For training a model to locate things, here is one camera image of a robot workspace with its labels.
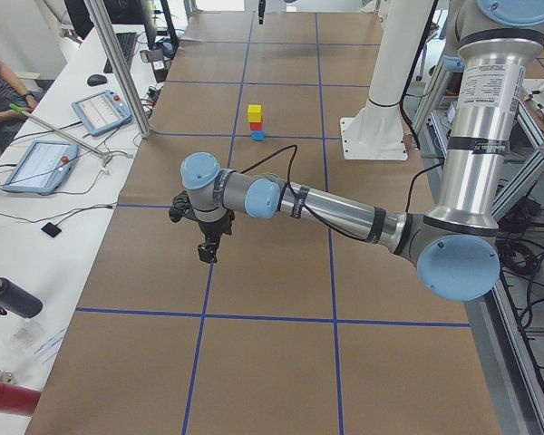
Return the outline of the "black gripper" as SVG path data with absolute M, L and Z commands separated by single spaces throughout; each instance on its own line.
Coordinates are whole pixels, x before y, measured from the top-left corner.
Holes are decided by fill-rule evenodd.
M 203 233 L 204 243 L 198 245 L 199 260 L 216 264 L 219 241 L 223 234 L 232 235 L 232 222 L 235 219 L 233 210 L 194 211 L 199 229 Z

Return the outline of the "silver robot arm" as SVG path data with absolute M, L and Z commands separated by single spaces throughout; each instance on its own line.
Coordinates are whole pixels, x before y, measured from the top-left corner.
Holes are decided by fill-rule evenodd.
M 393 213 L 272 174 L 224 169 L 210 153 L 182 161 L 183 190 L 172 221 L 187 218 L 205 239 L 199 258 L 213 264 L 237 212 L 317 221 L 342 235 L 386 247 L 412 263 L 440 297 L 470 301 L 500 275 L 491 214 L 528 64 L 544 49 L 544 1 L 455 1 L 446 51 L 464 67 L 434 207 Z

